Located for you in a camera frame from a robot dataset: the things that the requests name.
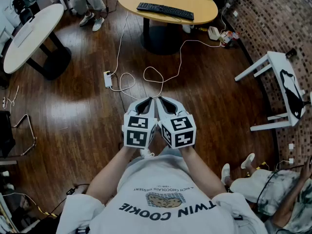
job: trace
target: table base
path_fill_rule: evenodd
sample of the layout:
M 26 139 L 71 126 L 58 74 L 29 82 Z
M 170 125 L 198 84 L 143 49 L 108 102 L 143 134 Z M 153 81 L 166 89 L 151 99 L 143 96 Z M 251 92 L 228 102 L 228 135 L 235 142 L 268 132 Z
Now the table base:
M 65 49 L 67 53 L 63 50 L 57 49 L 45 60 L 43 69 L 49 73 L 49 76 L 46 77 L 47 80 L 56 79 L 66 70 L 71 60 L 72 52 L 67 47 L 65 47 Z
M 178 24 L 168 23 L 167 26 L 149 27 L 149 20 L 144 18 L 141 44 L 153 54 L 172 55 L 182 45 L 182 37 L 179 34 L 178 26 Z

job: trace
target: white stool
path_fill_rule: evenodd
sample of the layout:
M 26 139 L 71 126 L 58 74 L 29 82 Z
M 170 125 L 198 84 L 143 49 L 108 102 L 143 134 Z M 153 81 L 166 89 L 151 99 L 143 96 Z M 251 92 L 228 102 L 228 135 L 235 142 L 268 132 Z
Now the white stool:
M 268 53 L 264 57 L 262 57 L 257 62 L 255 62 L 252 66 L 250 66 L 244 72 L 242 72 L 241 74 L 236 76 L 235 77 L 235 81 L 239 81 L 240 79 L 242 79 L 243 77 L 245 77 L 246 75 L 251 73 L 253 70 L 255 70 L 258 66 L 260 66 L 261 64 L 263 64 L 266 61 L 269 61 L 269 65 L 267 65 L 264 68 L 262 68 L 260 71 L 255 73 L 253 76 L 257 77 L 258 75 L 260 75 L 260 74 L 268 71 L 269 69 L 273 68 L 273 71 L 274 71 L 275 76 L 277 78 L 278 85 L 279 85 L 279 87 L 281 89 L 281 92 L 282 92 L 282 95 L 283 95 L 283 99 L 285 101 L 286 110 L 287 110 L 286 113 L 268 117 L 268 120 L 274 120 L 274 119 L 278 119 L 278 118 L 287 118 L 287 120 L 274 122 L 274 123 L 269 123 L 269 124 L 264 124 L 264 125 L 253 126 L 253 127 L 250 128 L 251 131 L 294 126 L 299 121 L 292 114 L 292 112 L 290 110 L 288 99 L 287 99 L 287 96 L 286 96 L 286 92 L 285 92 L 285 89 L 284 89 L 284 86 L 283 86 L 283 83 L 282 83 L 282 79 L 281 79 L 281 76 L 280 76 L 280 71 L 281 70 L 285 70 L 289 74 L 292 74 L 295 77 L 294 85 L 297 88 L 297 90 L 300 91 L 300 87 L 299 87 L 296 75 L 295 75 L 295 73 L 293 71 L 293 67 L 292 67 L 291 63 L 288 61 L 288 59 L 286 58 L 286 55 L 284 53 L 268 51 Z M 302 96 L 303 94 L 304 94 L 304 90 L 300 91 L 300 96 Z M 305 111 L 306 110 L 305 110 L 305 107 L 304 107 L 301 110 L 300 118 L 303 116 Z

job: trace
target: brick wall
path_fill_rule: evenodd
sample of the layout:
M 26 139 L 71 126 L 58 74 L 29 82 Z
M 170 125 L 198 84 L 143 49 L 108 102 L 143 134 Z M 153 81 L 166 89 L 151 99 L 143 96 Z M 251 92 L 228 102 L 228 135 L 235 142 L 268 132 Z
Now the brick wall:
M 233 11 L 238 12 L 235 18 Z M 255 62 L 267 51 L 288 52 L 297 50 L 292 67 L 300 88 L 309 99 L 312 91 L 312 0 L 233 0 L 225 18 L 241 33 L 241 40 Z M 273 71 L 261 77 L 274 113 L 286 111 Z M 312 154 L 312 110 L 307 111 L 294 127 L 276 130 L 280 160 L 293 157 L 302 164 Z M 294 143 L 290 151 L 289 143 Z

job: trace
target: white shirt sleeve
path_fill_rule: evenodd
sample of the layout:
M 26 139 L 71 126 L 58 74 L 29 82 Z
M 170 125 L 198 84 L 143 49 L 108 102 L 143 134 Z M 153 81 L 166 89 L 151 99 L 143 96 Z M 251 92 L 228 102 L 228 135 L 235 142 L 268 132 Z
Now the white shirt sleeve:
M 240 234 L 267 234 L 264 223 L 254 214 L 246 199 L 239 193 L 222 193 L 215 196 L 212 202 L 227 210 L 232 216 L 242 216 L 236 220 Z
M 89 226 L 90 221 L 104 208 L 98 199 L 89 195 L 67 196 L 56 234 L 75 234 L 79 227 Z

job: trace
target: black bag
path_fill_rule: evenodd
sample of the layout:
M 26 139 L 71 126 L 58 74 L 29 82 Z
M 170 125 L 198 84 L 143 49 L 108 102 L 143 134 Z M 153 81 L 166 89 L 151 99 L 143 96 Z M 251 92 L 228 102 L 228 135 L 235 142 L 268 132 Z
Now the black bag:
M 305 103 L 302 101 L 301 99 L 301 96 L 295 86 L 295 77 L 294 75 L 292 74 L 289 74 L 286 70 L 281 70 L 280 72 L 280 76 L 281 76 L 281 79 L 282 79 L 282 82 L 283 82 L 283 87 L 285 88 L 285 91 L 286 91 L 286 96 L 287 96 L 287 99 L 288 99 L 288 104 L 289 104 L 289 107 L 290 107 L 290 110 L 292 112 L 292 114 L 297 118 L 297 119 L 300 119 L 301 118 L 301 111 L 305 105 Z M 288 88 L 285 87 L 284 85 L 284 82 L 285 82 L 285 78 L 284 76 L 288 76 L 290 77 L 291 79 L 293 79 L 293 86 L 295 87 L 296 89 L 296 94 L 289 90 Z

